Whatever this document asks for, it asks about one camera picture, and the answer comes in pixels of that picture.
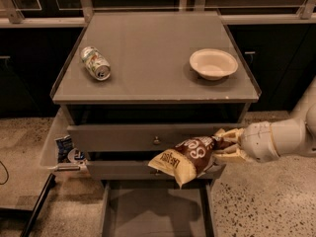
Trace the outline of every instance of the terrazzo floor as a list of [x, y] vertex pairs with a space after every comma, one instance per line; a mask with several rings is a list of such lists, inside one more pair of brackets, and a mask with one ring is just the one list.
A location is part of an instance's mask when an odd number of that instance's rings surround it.
[[[244, 124], [286, 118], [284, 112], [248, 113]], [[0, 186], [0, 207], [33, 208], [50, 173], [40, 166], [40, 151], [52, 121], [0, 119], [0, 161], [10, 175]], [[5, 177], [0, 166], [0, 183]], [[316, 237], [316, 158], [227, 164], [211, 197], [216, 236]], [[100, 236], [102, 201], [99, 182], [57, 176], [30, 236]], [[20, 236], [23, 227], [1, 218], [0, 236]]]

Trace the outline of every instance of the snack bag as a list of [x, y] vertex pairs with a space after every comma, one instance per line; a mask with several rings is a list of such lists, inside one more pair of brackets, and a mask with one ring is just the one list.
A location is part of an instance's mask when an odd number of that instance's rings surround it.
[[214, 145], [215, 140], [208, 136], [187, 139], [154, 157], [148, 166], [175, 177], [181, 187], [212, 165]]

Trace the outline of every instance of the white bowl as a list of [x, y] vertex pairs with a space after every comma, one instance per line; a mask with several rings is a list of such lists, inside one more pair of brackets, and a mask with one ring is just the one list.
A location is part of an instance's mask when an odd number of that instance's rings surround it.
[[231, 54], [217, 49], [194, 52], [190, 57], [190, 65], [207, 80], [219, 80], [235, 73], [238, 68], [237, 60]]

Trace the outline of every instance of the black wire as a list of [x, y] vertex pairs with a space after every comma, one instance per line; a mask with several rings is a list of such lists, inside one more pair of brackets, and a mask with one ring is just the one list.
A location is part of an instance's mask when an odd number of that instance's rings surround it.
[[9, 172], [8, 172], [6, 166], [4, 166], [4, 164], [2, 163], [2, 161], [0, 161], [0, 164], [3, 166], [5, 172], [7, 173], [6, 181], [4, 181], [3, 183], [0, 183], [0, 185], [3, 186], [3, 185], [5, 185], [5, 184], [8, 182], [8, 180], [9, 180]]

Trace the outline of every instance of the silver can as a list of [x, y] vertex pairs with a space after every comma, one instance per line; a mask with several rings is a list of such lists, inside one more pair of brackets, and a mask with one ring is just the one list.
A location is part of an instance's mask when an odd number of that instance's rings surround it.
[[80, 57], [94, 78], [104, 81], [110, 77], [110, 65], [95, 47], [87, 46], [83, 48]]

